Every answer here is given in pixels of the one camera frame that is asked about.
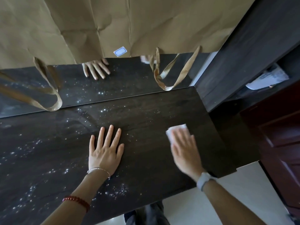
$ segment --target smartwatch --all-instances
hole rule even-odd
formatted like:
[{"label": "smartwatch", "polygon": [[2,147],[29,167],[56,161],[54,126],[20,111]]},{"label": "smartwatch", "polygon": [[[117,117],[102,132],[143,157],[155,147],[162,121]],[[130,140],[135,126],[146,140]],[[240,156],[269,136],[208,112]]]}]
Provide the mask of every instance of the smartwatch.
[{"label": "smartwatch", "polygon": [[200,178],[197,181],[197,188],[200,189],[203,192],[203,186],[205,183],[207,183],[209,180],[217,180],[216,177],[211,176],[207,172],[202,172]]}]

